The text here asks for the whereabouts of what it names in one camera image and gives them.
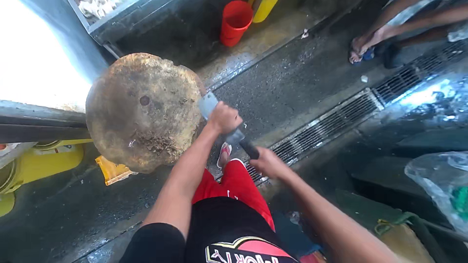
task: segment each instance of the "round cutting board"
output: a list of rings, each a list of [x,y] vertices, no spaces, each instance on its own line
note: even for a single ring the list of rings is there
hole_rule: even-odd
[[[86,123],[99,152],[133,172],[170,164],[191,145],[205,89],[184,66],[147,53],[119,58],[95,81]]]

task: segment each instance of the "cleaver handle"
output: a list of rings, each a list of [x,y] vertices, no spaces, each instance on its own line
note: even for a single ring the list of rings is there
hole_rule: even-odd
[[[252,144],[252,142],[244,138],[242,139],[239,144],[242,146],[244,151],[250,156],[251,159],[257,160],[260,157],[257,148]]]

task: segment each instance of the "forearm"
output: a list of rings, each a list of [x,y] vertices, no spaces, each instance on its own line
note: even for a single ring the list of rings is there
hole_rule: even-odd
[[[219,132],[208,123],[172,168],[142,226],[151,223],[168,223],[179,229],[187,238],[191,200],[202,179],[211,147],[218,136]]]
[[[219,132],[208,123],[174,165],[164,187],[173,189],[174,194],[191,199],[200,184],[211,147],[218,136]]]
[[[393,252],[361,225],[320,196],[292,170],[284,176],[304,205],[320,237],[332,248],[339,262],[397,262]]]

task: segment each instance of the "hand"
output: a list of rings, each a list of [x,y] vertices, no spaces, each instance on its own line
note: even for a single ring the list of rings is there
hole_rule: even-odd
[[[255,170],[270,179],[284,179],[292,172],[291,169],[270,149],[257,147],[260,157],[250,160]]]
[[[208,124],[222,134],[232,132],[241,123],[242,118],[239,116],[239,111],[227,106],[224,102],[218,102],[208,117]]]

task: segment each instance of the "metal grate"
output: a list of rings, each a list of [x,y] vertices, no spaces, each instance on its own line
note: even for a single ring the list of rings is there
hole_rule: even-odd
[[[270,147],[285,163],[292,165],[311,151],[325,145],[343,134],[351,127],[368,119],[376,111],[382,110],[411,88],[426,78],[440,74],[448,65],[466,57],[468,40],[447,43],[430,50],[406,64],[391,77],[369,89],[366,88],[314,121],[290,134],[288,137]],[[246,163],[247,171],[257,185],[265,182]]]
[[[286,164],[292,165],[311,150],[328,143],[347,129],[366,120],[374,112],[382,109],[383,106],[371,90],[366,88],[299,128],[288,137],[271,146],[270,149]],[[246,167],[254,182],[260,184],[264,181],[254,167],[249,164],[246,164]]]
[[[390,104],[430,76],[441,73],[447,62],[456,62],[468,54],[468,42],[461,40],[434,48],[416,58],[372,88],[383,104]]]

